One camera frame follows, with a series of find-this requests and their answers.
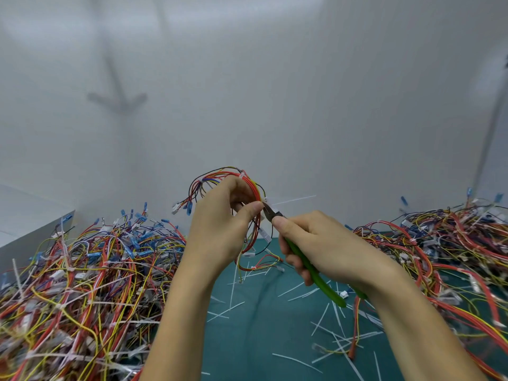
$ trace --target forearm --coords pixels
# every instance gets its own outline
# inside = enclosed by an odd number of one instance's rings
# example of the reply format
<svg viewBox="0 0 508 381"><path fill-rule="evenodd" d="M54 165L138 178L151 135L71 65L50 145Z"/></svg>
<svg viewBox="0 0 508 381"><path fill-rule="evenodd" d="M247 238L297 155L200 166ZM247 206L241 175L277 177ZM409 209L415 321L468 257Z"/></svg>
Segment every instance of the forearm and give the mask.
<svg viewBox="0 0 508 381"><path fill-rule="evenodd" d="M201 378L204 329L213 282L185 263L182 262L171 283L141 381Z"/></svg>
<svg viewBox="0 0 508 381"><path fill-rule="evenodd" d="M387 265L370 288L369 298L406 381L486 380L443 318L397 265Z"/></svg>

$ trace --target right hand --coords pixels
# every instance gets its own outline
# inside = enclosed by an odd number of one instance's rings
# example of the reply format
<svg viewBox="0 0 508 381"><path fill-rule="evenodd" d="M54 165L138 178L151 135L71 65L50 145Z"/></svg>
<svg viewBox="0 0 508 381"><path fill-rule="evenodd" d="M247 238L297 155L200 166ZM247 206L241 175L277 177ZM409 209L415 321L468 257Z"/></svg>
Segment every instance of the right hand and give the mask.
<svg viewBox="0 0 508 381"><path fill-rule="evenodd" d="M364 291L374 284L380 271L385 272L386 269L398 266L383 252L321 211L289 219L276 216L272 219L272 224L283 237L279 237L279 244L286 262L295 267L307 286L313 283L310 273L300 257L293 254L284 238L293 241L316 269L327 277L359 285Z"/></svg>

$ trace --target hand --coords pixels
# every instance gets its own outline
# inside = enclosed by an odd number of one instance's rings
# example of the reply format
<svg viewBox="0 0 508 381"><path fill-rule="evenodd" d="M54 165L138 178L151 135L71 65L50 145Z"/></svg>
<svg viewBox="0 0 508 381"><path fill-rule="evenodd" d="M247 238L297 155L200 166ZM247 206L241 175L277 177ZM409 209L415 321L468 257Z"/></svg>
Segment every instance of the hand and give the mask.
<svg viewBox="0 0 508 381"><path fill-rule="evenodd" d="M234 216L232 208L237 210ZM245 181L227 176L197 203L181 263L190 263L214 281L238 256L249 223L262 209Z"/></svg>
<svg viewBox="0 0 508 381"><path fill-rule="evenodd" d="M272 224L281 234L279 244L286 262L295 266L307 286L313 283L310 273L283 237L293 241L321 273L338 282L360 285L364 291L379 271L397 267L384 253L321 211L290 219L276 216Z"/></svg>

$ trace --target green plier handle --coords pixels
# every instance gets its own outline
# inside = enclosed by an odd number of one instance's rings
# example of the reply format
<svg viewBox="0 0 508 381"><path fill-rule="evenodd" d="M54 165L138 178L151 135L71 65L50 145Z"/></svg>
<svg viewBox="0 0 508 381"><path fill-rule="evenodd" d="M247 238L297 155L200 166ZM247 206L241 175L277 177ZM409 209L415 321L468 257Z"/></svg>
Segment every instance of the green plier handle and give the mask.
<svg viewBox="0 0 508 381"><path fill-rule="evenodd" d="M305 254L302 253L302 250L291 242L288 238L284 238L286 242L289 244L289 248L293 251L294 254L300 257L300 259L303 262L303 266L309 271L310 278L314 281L314 283L318 286L318 288L321 289L323 293L326 294L328 298L330 298L335 304L339 307L346 307L346 301L337 293L333 291L331 287L327 285L324 279L321 278L321 275L319 275L319 271L314 267L312 263L310 263L309 259L305 256ZM355 291L355 293L361 298L361 299L367 299L367 295L358 289L351 286L351 288Z"/></svg>

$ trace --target left hand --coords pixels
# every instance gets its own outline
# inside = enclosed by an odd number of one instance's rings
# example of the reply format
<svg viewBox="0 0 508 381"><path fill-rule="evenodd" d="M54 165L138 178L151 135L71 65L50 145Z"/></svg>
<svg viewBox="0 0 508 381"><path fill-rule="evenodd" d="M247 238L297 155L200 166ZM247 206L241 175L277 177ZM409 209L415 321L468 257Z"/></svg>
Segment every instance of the left hand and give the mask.
<svg viewBox="0 0 508 381"><path fill-rule="evenodd" d="M227 176L196 204L181 264L215 281L242 250L249 224L262 209L245 181Z"/></svg>

